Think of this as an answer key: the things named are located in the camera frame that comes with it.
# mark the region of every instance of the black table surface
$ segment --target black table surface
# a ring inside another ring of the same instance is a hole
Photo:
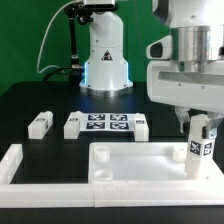
[[[40,113],[52,111],[54,124],[42,140],[29,140],[27,127]],[[64,140],[63,126],[71,112],[144,113],[150,142],[183,142],[174,107],[153,103],[146,84],[135,83],[133,93],[101,98],[80,93],[65,82],[22,82],[0,97],[0,159],[10,144],[23,144],[23,161],[11,184],[87,183],[89,144],[134,142],[133,133],[80,133]],[[191,115],[201,113],[191,111]],[[224,164],[224,125],[218,129],[215,161]],[[0,209],[0,223],[222,223],[224,206],[143,208]]]

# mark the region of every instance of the white cable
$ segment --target white cable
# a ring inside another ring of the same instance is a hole
[[[65,5],[63,5],[55,14],[54,16],[52,17],[51,21],[49,22],[48,24],[48,27],[45,31],[45,34],[44,34],[44,38],[42,40],[42,43],[41,43],[41,47],[40,47],[40,52],[39,52],[39,55],[38,55],[38,59],[37,59],[37,72],[38,73],[43,73],[44,71],[46,71],[47,69],[50,69],[50,68],[60,68],[60,66],[58,65],[49,65],[45,68],[43,68],[42,70],[40,70],[40,61],[41,61],[41,57],[42,57],[42,53],[43,53],[43,49],[44,49],[44,45],[45,45],[45,42],[46,42],[46,39],[47,39],[47,36],[48,36],[48,32],[51,28],[51,25],[52,23],[54,22],[55,18],[58,16],[58,14],[64,9],[66,8],[67,6],[71,5],[72,3],[78,3],[78,2],[82,2],[82,0],[75,0],[75,1],[71,1]]]

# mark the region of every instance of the green wall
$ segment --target green wall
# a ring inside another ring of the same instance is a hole
[[[36,61],[45,29],[54,13],[66,0],[7,0],[0,7],[0,95],[13,83],[39,81]],[[119,2],[116,12],[124,21],[124,56],[130,64],[132,81],[146,80],[146,47],[165,36],[168,28],[161,26],[151,15],[150,0]],[[88,26],[77,27],[77,42],[81,62],[89,56]],[[48,64],[70,65],[69,30],[67,17],[61,13],[55,20],[42,59]],[[56,77],[52,80],[64,80]]]

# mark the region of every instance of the small white cube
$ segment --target small white cube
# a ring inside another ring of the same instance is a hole
[[[53,124],[53,113],[40,113],[28,126],[29,139],[42,139]]]
[[[80,132],[80,119],[82,113],[71,113],[64,126],[64,139],[77,139]]]
[[[136,142],[149,140],[149,127],[144,114],[134,115],[134,135]]]

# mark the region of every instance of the white plastic block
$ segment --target white plastic block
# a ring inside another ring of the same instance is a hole
[[[11,145],[0,163],[0,185],[10,184],[22,159],[22,145]]]
[[[208,179],[211,176],[215,140],[202,138],[202,129],[210,119],[201,114],[191,118],[185,171],[189,179]]]
[[[144,114],[134,114],[134,135],[136,142],[149,140],[149,127]]]
[[[29,139],[42,139],[53,124],[53,113],[40,113],[28,126]]]
[[[77,111],[71,113],[64,125],[64,139],[77,139],[80,132],[80,120],[83,113]]]

